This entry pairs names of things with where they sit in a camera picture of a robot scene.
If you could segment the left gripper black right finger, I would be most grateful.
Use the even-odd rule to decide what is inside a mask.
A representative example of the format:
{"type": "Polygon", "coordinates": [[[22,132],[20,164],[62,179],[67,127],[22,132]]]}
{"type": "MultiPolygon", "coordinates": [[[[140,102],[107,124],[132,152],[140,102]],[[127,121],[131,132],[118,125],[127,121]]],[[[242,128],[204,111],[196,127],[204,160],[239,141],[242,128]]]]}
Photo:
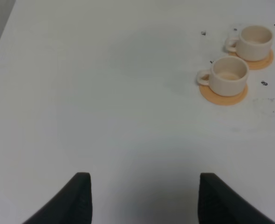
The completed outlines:
{"type": "Polygon", "coordinates": [[[200,224],[274,224],[215,173],[201,173],[198,197],[200,224]]]}

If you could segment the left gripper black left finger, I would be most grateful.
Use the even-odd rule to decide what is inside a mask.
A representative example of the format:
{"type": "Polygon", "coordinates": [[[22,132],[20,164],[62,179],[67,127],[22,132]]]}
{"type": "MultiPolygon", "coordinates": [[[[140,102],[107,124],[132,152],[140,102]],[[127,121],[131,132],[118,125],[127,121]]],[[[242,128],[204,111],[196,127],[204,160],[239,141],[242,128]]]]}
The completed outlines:
{"type": "Polygon", "coordinates": [[[26,224],[90,224],[91,176],[76,173],[26,224]]]}

